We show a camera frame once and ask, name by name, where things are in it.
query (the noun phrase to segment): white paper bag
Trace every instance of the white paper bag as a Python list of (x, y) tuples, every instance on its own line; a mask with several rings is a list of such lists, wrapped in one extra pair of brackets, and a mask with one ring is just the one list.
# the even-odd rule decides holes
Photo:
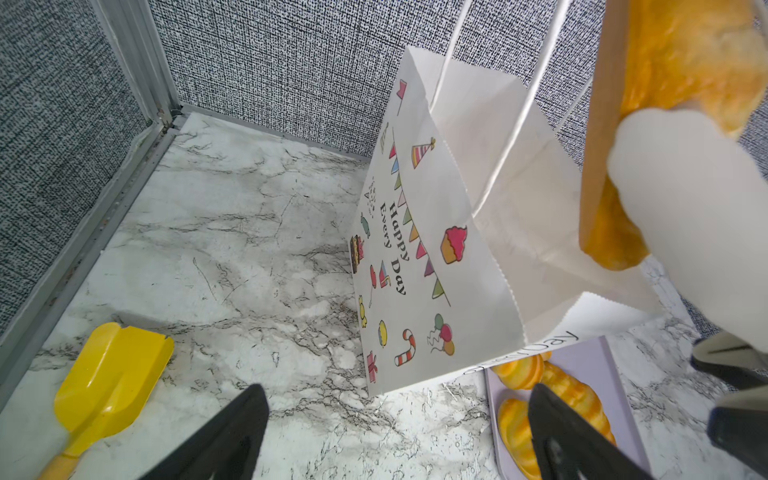
[(451, 61), (430, 114), (443, 59), (406, 49), (349, 242), (372, 395), (660, 315), (638, 268), (579, 250), (580, 174), (537, 107), (472, 218), (526, 89)]

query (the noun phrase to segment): shovel handle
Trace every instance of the shovel handle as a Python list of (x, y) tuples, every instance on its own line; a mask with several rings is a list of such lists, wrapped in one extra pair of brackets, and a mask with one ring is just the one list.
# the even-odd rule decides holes
[(80, 457), (71, 457), (64, 453), (56, 455), (45, 466), (38, 480), (68, 480), (79, 461)]

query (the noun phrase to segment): lavender tray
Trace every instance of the lavender tray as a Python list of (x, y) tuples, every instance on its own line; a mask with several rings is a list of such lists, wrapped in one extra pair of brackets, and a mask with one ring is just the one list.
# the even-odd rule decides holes
[[(627, 394), (621, 387), (616, 363), (605, 337), (555, 350), (549, 361), (592, 387), (603, 403), (603, 409), (611, 423), (611, 431), (616, 437), (618, 448), (643, 470), (650, 472), (648, 458), (632, 418)], [(490, 369), (485, 370), (485, 384), (488, 389), (488, 407), (491, 411), (493, 444), (499, 473), (505, 480), (525, 480), (504, 447), (502, 438), (498, 436), (496, 413), (506, 399), (528, 400), (530, 392), (507, 389)]]

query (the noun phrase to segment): yellow scoop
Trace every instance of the yellow scoop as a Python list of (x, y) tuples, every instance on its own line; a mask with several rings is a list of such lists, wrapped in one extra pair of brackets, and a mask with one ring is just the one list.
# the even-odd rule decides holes
[(66, 480), (91, 445), (133, 423), (173, 351), (174, 341), (160, 333), (116, 323), (94, 330), (54, 400), (69, 443), (38, 480)]

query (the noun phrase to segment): marble surface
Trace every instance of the marble surface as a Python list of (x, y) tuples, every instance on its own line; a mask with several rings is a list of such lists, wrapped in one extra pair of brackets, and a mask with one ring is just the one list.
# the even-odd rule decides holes
[[(139, 419), (75, 479), (138, 477), (255, 382), (272, 412), (254, 478), (498, 478), (481, 373), (366, 393), (345, 241), (366, 168), (192, 114), (0, 414), (2, 477), (36, 478), (66, 442), (54, 395), (116, 321), (176, 349)], [(668, 318), (609, 342), (653, 474), (749, 478), (706, 438), (723, 386), (687, 365), (693, 324), (646, 268)]]

